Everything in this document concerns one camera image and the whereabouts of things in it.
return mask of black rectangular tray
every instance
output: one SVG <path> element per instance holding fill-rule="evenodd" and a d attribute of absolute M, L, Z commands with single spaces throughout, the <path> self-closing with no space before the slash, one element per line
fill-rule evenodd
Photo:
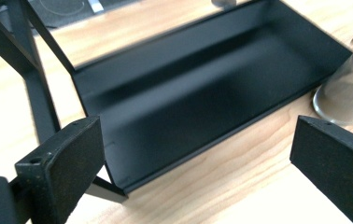
<path fill-rule="evenodd" d="M 112 181 L 130 192 L 313 90 L 351 52 L 279 1 L 252 1 L 81 66 Z"/>

